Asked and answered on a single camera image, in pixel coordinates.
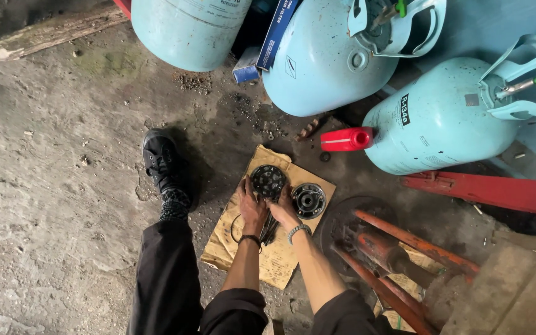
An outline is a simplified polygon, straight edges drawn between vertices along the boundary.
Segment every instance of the metal disc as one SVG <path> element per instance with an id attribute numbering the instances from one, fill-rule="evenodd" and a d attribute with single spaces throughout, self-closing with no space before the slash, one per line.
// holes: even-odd
<path id="1" fill-rule="evenodd" d="M 319 230 L 320 235 L 317 237 L 318 245 L 322 249 L 322 252 L 340 274 L 359 278 L 359 275 L 330 248 L 335 241 L 342 243 L 344 248 L 353 257 L 365 263 L 368 267 L 375 266 L 367 256 L 357 251 L 353 246 L 352 234 L 349 233 L 357 232 L 362 227 L 372 227 L 367 222 L 353 215 L 353 210 L 355 209 L 366 211 L 393 225 L 397 224 L 397 218 L 390 205 L 380 198 L 368 195 L 347 198 L 329 209 L 322 218 Z"/>
<path id="2" fill-rule="evenodd" d="M 318 185 L 310 182 L 297 186 L 291 194 L 297 217 L 310 220 L 318 217 L 326 208 L 326 194 Z"/>
<path id="3" fill-rule="evenodd" d="M 251 184 L 254 186 L 254 191 L 265 199 L 278 199 L 285 183 L 287 183 L 287 176 L 274 165 L 260 165 L 251 172 Z"/>

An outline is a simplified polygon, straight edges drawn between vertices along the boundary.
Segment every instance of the black sneaker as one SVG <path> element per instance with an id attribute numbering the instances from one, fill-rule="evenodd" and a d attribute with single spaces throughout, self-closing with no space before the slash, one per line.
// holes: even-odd
<path id="1" fill-rule="evenodd" d="M 175 141 L 167 129 L 150 129 L 142 140 L 142 158 L 146 174 L 162 194 L 166 188 L 179 188 L 192 200 L 190 191 L 190 163 L 179 154 Z"/>

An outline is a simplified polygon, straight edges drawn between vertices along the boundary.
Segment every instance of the red plastic bottle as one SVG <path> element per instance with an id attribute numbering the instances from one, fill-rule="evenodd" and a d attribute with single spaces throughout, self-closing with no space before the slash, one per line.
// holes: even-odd
<path id="1" fill-rule="evenodd" d="M 324 151 L 363 150 L 373 145 L 371 127 L 354 127 L 323 133 L 320 144 Z"/>

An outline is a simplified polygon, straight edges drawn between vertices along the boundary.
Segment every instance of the hand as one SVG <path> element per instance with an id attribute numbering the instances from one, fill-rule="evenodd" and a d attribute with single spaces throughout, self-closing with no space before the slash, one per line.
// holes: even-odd
<path id="1" fill-rule="evenodd" d="M 254 195 L 248 175 L 237 186 L 237 194 L 239 195 L 239 212 L 245 223 L 243 235 L 255 235 L 259 238 L 268 216 L 266 202 L 259 195 Z"/>
<path id="2" fill-rule="evenodd" d="M 266 200 L 266 203 L 268 204 L 268 208 L 270 208 L 272 216 L 280 222 L 287 231 L 293 230 L 294 227 L 302 223 L 293 209 L 290 184 L 283 186 L 278 203 L 272 202 L 271 200 Z"/>

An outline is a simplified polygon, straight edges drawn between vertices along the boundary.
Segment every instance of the black wristband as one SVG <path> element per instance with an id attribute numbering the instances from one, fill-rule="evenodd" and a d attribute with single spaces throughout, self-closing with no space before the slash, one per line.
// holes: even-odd
<path id="1" fill-rule="evenodd" d="M 260 239 L 258 239 L 258 237 L 256 235 L 243 235 L 240 239 L 239 239 L 239 242 L 237 242 L 237 244 L 241 244 L 241 242 L 245 239 L 250 239 L 250 240 L 254 240 L 254 242 L 256 242 L 256 244 L 258 245 L 258 248 L 260 248 L 260 252 L 262 252 L 262 245 L 260 243 Z"/>

